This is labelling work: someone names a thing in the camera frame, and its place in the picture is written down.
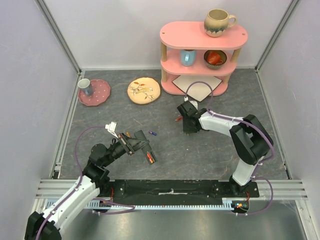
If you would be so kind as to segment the black remote control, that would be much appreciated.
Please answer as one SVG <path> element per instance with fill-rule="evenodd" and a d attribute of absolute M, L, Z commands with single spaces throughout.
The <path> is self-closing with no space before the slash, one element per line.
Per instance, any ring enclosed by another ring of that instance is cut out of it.
<path fill-rule="evenodd" d="M 148 162 L 150 165 L 152 165 L 152 164 L 154 164 L 154 163 L 157 162 L 156 156 L 155 156 L 155 154 L 154 154 L 154 152 L 153 152 L 153 150 L 152 150 L 152 148 L 151 148 L 151 146 L 150 146 L 150 143 L 149 143 L 147 146 L 143 147 L 141 150 L 142 150 L 145 158 L 147 159 L 147 162 Z M 150 162 L 150 161 L 149 161 L 149 159 L 148 159 L 148 157 L 147 157 L 147 153 L 150 153 L 150 154 L 152 155 L 152 157 L 153 157 L 153 159 L 154 159 L 154 162 Z"/>

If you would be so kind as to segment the red battery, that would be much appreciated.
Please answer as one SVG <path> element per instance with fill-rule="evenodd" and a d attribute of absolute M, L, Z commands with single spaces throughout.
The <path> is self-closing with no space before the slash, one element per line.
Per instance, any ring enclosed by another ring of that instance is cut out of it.
<path fill-rule="evenodd" d="M 146 155 L 151 163 L 155 162 L 155 160 L 153 159 L 152 155 L 149 152 Z"/>

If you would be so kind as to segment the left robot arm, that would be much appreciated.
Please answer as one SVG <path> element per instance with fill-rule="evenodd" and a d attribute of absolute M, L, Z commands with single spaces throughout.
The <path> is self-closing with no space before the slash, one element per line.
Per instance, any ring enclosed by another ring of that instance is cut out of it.
<path fill-rule="evenodd" d="M 87 165 L 68 191 L 42 213 L 34 211 L 27 220 L 24 239 L 61 240 L 71 222 L 96 197 L 104 197 L 110 191 L 107 166 L 127 154 L 142 150 L 152 154 L 152 148 L 144 132 L 139 130 L 129 137 L 118 134 L 109 147 L 102 143 L 94 145 Z"/>

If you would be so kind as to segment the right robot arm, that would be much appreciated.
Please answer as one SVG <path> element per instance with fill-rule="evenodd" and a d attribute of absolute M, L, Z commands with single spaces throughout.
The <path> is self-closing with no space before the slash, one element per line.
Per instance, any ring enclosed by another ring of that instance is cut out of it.
<path fill-rule="evenodd" d="M 185 134 L 201 130 L 213 131 L 231 137 L 239 157 L 237 167 L 229 179 L 229 191 L 235 197 L 247 191 L 254 171 L 264 157 L 274 151 L 274 142 L 255 115 L 231 117 L 203 108 L 198 110 L 190 101 L 177 107 L 182 116 Z"/>

